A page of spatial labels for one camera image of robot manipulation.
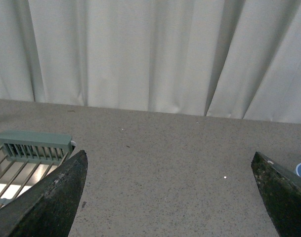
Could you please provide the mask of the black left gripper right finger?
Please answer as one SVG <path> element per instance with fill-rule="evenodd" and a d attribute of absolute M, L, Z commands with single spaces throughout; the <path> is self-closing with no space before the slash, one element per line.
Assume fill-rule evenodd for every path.
<path fill-rule="evenodd" d="M 278 235 L 301 237 L 301 177 L 260 152 L 251 168 Z"/>

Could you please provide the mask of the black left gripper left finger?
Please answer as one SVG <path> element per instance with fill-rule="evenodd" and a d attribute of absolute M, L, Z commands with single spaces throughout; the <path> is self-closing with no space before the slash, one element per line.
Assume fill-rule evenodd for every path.
<path fill-rule="evenodd" d="M 84 150 L 0 209 L 0 237 L 66 237 L 83 194 Z"/>

